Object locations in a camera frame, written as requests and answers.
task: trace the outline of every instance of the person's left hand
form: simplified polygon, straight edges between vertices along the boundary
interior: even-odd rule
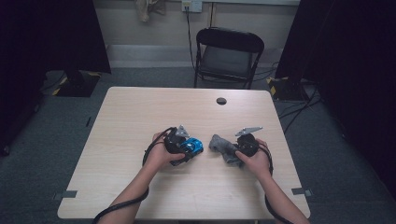
[[[152,141],[154,141],[159,135],[160,133],[154,134],[154,136],[152,137]],[[169,163],[169,161],[178,161],[185,157],[183,153],[169,153],[165,148],[163,137],[158,139],[156,143],[157,144],[148,154],[148,159],[145,165],[152,166],[153,168],[160,170],[165,164]]]

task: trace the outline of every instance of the table top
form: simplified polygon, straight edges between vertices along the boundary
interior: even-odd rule
[[[217,99],[227,100],[218,105]],[[264,192],[247,168],[227,165],[208,148],[213,134],[236,143],[245,127],[267,142],[274,179],[309,217],[301,183],[268,91],[113,87],[107,92],[63,198],[60,218],[94,218],[131,182],[152,135],[182,124],[204,152],[179,166],[164,167],[152,180],[137,219],[270,219]]]

